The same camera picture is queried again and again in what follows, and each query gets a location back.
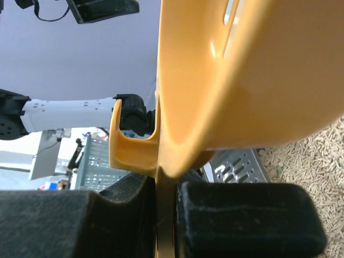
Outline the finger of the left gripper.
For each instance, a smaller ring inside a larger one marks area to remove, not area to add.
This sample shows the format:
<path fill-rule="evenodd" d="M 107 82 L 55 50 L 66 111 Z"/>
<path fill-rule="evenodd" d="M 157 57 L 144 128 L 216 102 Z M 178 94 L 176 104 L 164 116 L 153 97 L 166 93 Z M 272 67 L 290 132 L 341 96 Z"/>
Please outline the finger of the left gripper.
<path fill-rule="evenodd" d="M 71 0 L 67 3 L 78 24 L 96 23 L 140 11 L 139 3 L 134 0 Z"/>

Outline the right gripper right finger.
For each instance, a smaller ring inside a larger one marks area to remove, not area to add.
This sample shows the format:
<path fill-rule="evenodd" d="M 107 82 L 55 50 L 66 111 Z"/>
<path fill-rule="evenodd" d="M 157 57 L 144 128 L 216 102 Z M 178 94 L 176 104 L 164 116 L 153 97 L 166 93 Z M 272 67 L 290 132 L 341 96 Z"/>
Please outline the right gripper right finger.
<path fill-rule="evenodd" d="M 327 236 L 306 192 L 289 183 L 208 183 L 176 189 L 176 257 L 316 257 Z"/>

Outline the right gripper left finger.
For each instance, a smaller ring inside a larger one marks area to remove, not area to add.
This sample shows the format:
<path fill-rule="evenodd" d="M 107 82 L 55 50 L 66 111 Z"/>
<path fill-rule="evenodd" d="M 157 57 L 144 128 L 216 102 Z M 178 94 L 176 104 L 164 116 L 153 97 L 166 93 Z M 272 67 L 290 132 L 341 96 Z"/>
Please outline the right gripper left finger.
<path fill-rule="evenodd" d="M 130 173 L 101 192 L 1 192 L 1 257 L 153 257 L 155 182 Z"/>

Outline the dark brown litter box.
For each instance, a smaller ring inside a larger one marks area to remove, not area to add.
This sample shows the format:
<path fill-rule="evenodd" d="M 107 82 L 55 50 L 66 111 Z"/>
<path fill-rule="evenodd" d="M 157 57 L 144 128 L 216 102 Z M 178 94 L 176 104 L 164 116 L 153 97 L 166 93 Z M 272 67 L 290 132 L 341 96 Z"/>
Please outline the dark brown litter box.
<path fill-rule="evenodd" d="M 321 257 L 343 257 L 343 118 L 299 142 L 219 151 L 200 169 L 208 182 L 293 183 L 313 199 L 328 244 Z"/>

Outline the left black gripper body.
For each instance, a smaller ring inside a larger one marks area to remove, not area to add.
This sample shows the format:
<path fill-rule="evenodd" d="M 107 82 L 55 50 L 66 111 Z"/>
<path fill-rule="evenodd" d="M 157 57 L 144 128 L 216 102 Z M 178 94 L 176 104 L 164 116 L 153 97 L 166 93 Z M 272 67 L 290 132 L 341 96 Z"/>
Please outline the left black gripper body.
<path fill-rule="evenodd" d="M 39 16 L 40 12 L 40 4 L 38 0 L 15 0 L 16 4 L 21 8 L 21 9 L 27 9 L 29 7 L 33 7 L 34 15 L 40 20 L 40 21 L 59 21 L 63 19 L 70 11 L 69 6 L 67 6 L 66 11 L 64 14 L 57 18 L 57 19 L 43 19 Z"/>

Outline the yellow litter scoop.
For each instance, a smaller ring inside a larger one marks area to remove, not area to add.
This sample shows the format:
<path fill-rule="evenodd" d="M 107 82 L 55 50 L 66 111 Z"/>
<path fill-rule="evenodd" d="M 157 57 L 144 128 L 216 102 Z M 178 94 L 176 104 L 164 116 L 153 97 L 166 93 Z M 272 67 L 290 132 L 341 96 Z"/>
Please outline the yellow litter scoop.
<path fill-rule="evenodd" d="M 179 177 L 225 148 L 273 147 L 343 114 L 343 1 L 162 1 L 155 131 L 110 126 L 109 164 L 155 178 L 158 257 L 174 257 Z"/>

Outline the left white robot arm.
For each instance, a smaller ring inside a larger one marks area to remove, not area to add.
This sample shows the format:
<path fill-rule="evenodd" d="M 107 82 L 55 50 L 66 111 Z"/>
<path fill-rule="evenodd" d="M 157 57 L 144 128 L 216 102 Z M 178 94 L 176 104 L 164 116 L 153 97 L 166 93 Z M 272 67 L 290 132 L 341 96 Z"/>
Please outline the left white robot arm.
<path fill-rule="evenodd" d="M 15 1 L 1 12 L 1 88 L 29 97 L 19 118 L 28 132 L 109 128 L 119 94 L 154 107 L 159 1 L 91 24 L 78 24 L 66 1 L 39 5 L 39 17 Z"/>

